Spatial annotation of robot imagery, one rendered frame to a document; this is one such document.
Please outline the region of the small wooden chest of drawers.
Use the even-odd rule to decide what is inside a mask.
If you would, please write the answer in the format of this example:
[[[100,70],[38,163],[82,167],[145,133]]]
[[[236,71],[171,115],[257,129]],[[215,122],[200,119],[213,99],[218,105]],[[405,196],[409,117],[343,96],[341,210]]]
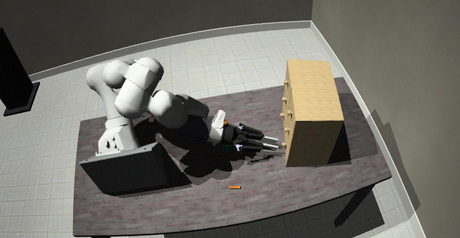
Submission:
[[[286,167],[327,165],[343,125],[328,61],[287,59],[295,124]]]

